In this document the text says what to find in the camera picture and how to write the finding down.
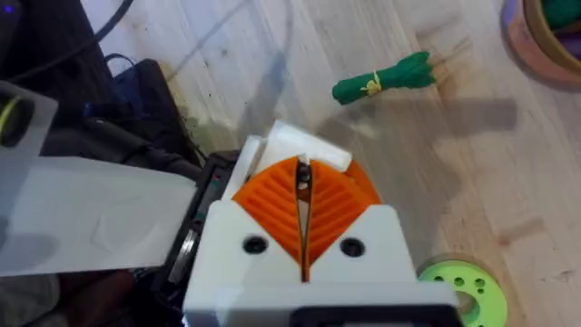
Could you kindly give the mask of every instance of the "black cable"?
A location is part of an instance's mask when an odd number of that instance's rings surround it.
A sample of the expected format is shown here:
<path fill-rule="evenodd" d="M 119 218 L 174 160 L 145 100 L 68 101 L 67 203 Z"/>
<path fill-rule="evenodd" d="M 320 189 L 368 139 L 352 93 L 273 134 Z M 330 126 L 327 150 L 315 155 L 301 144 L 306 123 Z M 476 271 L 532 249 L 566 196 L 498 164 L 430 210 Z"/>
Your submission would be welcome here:
<path fill-rule="evenodd" d="M 123 59 L 124 61 L 131 64 L 132 68 L 135 68 L 135 62 L 133 60 L 131 60 L 130 57 L 128 57 L 124 54 L 112 53 L 112 54 L 106 55 L 104 58 L 106 64 L 109 64 L 109 62 L 112 61 L 113 59 Z"/>
<path fill-rule="evenodd" d="M 24 79 L 30 78 L 31 76 L 42 73 L 46 70 L 53 69 L 57 67 L 59 64 L 67 62 L 75 58 L 79 54 L 82 54 L 84 51 L 93 47 L 94 45 L 98 45 L 99 42 L 101 42 L 109 33 L 111 33 L 111 31 L 113 31 L 117 24 L 121 22 L 125 14 L 127 14 L 127 11 L 129 11 L 129 7 L 131 7 L 132 3 L 133 0 L 123 0 L 121 5 L 119 5 L 119 9 L 117 9 L 115 14 L 113 14 L 113 16 L 111 17 L 111 19 L 109 19 L 109 21 L 105 23 L 105 25 L 94 35 L 94 37 L 92 37 L 90 40 L 86 41 L 82 45 L 78 46 L 73 51 L 69 52 L 68 54 L 63 54 L 46 64 L 41 64 L 29 71 L 18 74 L 16 76 L 12 76 L 8 78 L 7 81 L 11 83 L 17 83 Z"/>

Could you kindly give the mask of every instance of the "screw hole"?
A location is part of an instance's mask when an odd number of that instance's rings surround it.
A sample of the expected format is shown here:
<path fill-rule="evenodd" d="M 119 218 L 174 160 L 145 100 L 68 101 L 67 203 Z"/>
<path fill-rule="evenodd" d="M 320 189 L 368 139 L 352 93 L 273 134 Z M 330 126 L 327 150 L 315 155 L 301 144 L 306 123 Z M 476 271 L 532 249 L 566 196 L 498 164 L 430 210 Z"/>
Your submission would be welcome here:
<path fill-rule="evenodd" d="M 340 249 L 345 255 L 351 258 L 358 258 L 365 253 L 365 245 L 356 238 L 347 238 L 341 241 Z"/>
<path fill-rule="evenodd" d="M 474 284 L 476 285 L 476 287 L 478 288 L 483 288 L 486 283 L 484 282 L 484 280 L 482 278 L 478 278 L 474 281 Z"/>
<path fill-rule="evenodd" d="M 250 236 L 242 243 L 242 248 L 247 254 L 261 254 L 267 247 L 268 243 L 261 236 Z"/>
<path fill-rule="evenodd" d="M 454 284 L 456 286 L 464 286 L 464 280 L 461 279 L 460 277 L 456 277 L 456 279 L 454 279 Z"/>

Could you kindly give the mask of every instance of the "yellow rubber band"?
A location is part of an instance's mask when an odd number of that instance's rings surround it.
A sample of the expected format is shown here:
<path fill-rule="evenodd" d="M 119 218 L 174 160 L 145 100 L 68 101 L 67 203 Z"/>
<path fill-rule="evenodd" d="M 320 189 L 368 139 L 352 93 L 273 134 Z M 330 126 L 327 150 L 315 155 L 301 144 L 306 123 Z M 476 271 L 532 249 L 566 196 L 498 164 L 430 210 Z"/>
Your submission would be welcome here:
<path fill-rule="evenodd" d="M 361 91 L 366 91 L 367 96 L 373 96 L 381 92 L 381 81 L 378 72 L 373 72 L 373 80 L 367 82 L 367 87 L 361 87 Z"/>
<path fill-rule="evenodd" d="M 4 106 L 4 109 L 2 109 L 2 113 L 0 113 L 0 135 L 2 135 L 4 126 L 8 121 L 8 117 L 10 117 L 10 114 L 16 108 L 16 105 L 20 102 L 20 100 L 21 97 L 17 95 Z"/>

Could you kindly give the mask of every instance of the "green bundle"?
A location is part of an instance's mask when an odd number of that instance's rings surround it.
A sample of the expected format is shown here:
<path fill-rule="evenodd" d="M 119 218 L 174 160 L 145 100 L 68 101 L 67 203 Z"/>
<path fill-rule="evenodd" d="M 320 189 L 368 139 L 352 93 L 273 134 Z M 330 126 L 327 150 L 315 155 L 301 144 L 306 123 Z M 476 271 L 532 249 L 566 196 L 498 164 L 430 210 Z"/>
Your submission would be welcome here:
<path fill-rule="evenodd" d="M 333 98 L 340 104 L 350 104 L 394 87 L 430 86 L 436 79 L 431 75 L 432 66 L 428 64 L 428 58 L 428 52 L 415 53 L 393 67 L 342 80 L 333 87 Z"/>

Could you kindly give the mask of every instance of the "black screw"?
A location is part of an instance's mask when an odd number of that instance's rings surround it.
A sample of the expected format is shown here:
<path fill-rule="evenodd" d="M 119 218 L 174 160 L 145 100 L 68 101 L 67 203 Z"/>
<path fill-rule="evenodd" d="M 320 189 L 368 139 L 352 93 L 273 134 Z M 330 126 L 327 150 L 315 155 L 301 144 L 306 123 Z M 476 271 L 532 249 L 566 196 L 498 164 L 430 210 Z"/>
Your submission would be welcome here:
<path fill-rule="evenodd" d="M 346 238 L 341 241 L 340 249 L 351 258 L 358 258 L 365 253 L 365 245 L 356 238 Z"/>
<path fill-rule="evenodd" d="M 262 236 L 250 236 L 242 244 L 242 248 L 247 254 L 261 254 L 266 251 L 268 246 L 268 243 Z"/>

